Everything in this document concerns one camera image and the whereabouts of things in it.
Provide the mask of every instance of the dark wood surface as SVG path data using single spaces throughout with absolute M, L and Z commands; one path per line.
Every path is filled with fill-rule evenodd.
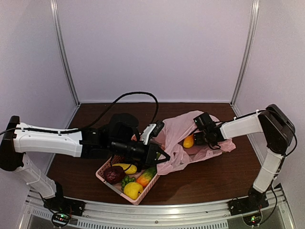
M 89 124 L 106 107 L 107 104 L 82 104 L 71 127 Z M 139 130 L 142 131 L 150 123 L 154 108 L 153 103 L 116 104 L 96 127 L 108 123 L 112 114 L 128 112 L 139 119 Z M 193 110 L 208 112 L 220 120 L 234 117 L 229 104 L 166 103 L 160 104 L 157 119 L 163 120 Z M 259 172 L 260 164 L 246 136 L 237 137 L 233 142 L 236 149 L 230 153 L 161 176 L 141 204 L 202 203 L 245 196 Z M 56 155 L 48 176 L 62 184 L 68 197 L 130 204 L 95 176 L 104 162 Z

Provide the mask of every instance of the yellow fruit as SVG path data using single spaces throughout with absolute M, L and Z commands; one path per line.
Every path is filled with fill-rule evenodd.
M 137 182 L 130 182 L 124 188 L 124 194 L 133 200 L 136 200 L 143 192 L 143 186 Z
M 191 148 L 195 143 L 194 135 L 187 136 L 183 141 L 184 148 Z
M 114 164 L 112 166 L 121 166 L 125 171 L 126 174 L 130 175 L 130 174 L 135 174 L 137 172 L 137 167 L 132 165 L 130 166 L 130 164 L 123 164 L 123 163 L 117 163 Z

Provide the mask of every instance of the pink basket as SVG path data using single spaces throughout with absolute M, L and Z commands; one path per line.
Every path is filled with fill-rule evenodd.
M 122 162 L 123 158 L 120 156 L 114 156 L 112 163 L 116 164 L 116 163 L 120 163 Z M 128 196 L 126 196 L 122 191 L 121 191 L 121 184 L 115 184 L 115 185 L 111 185 L 109 184 L 105 179 L 104 179 L 104 171 L 105 169 L 110 167 L 110 159 L 99 169 L 96 171 L 95 175 L 98 179 L 100 179 L 105 185 L 107 185 L 109 188 L 111 188 L 113 191 L 115 191 L 117 194 L 119 194 L 121 197 L 125 198 L 126 200 L 128 200 L 129 202 L 131 202 L 134 205 L 139 205 L 139 203 L 144 199 L 144 197 L 146 196 L 146 194 L 149 192 L 149 190 L 153 187 L 153 185 L 157 182 L 157 180 L 159 179 L 159 175 L 155 175 L 153 177 L 153 179 L 149 182 L 148 186 L 144 189 L 144 191 L 139 195 L 139 197 L 136 200 L 133 200 L 131 198 L 129 198 Z M 143 171 L 141 171 L 140 173 L 136 173 L 134 175 L 132 175 L 133 177 L 139 177 L 142 174 Z

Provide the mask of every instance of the pink cloth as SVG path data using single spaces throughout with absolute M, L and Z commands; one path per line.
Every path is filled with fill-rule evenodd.
M 204 161 L 219 156 L 223 152 L 231 152 L 236 148 L 231 139 L 220 142 L 221 149 L 217 150 L 211 150 L 208 146 L 193 146 L 190 149 L 182 147 L 181 141 L 197 127 L 193 119 L 202 113 L 201 111 L 192 111 L 163 121 L 165 126 L 154 140 L 164 145 L 164 151 L 171 156 L 171 159 L 157 165 L 158 175 L 183 170 L 190 163 Z M 212 115 L 211 118 L 213 121 L 219 121 Z

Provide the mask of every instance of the white panel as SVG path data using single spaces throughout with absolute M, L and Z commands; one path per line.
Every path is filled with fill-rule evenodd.
M 12 115 L 64 127 L 73 102 L 64 76 L 49 0 L 0 1 L 0 130 Z M 51 154 L 29 154 L 45 171 Z M 0 228 L 16 228 L 28 187 L 0 170 Z
M 305 216 L 304 60 L 304 1 L 261 0 L 257 32 L 237 106 L 246 114 L 275 103 L 294 123 L 299 145 L 285 161 L 279 181 L 300 229 L 304 228 Z M 263 134 L 254 138 L 265 157 Z
M 58 8 L 81 102 L 141 90 L 165 102 L 231 100 L 251 0 L 63 0 Z

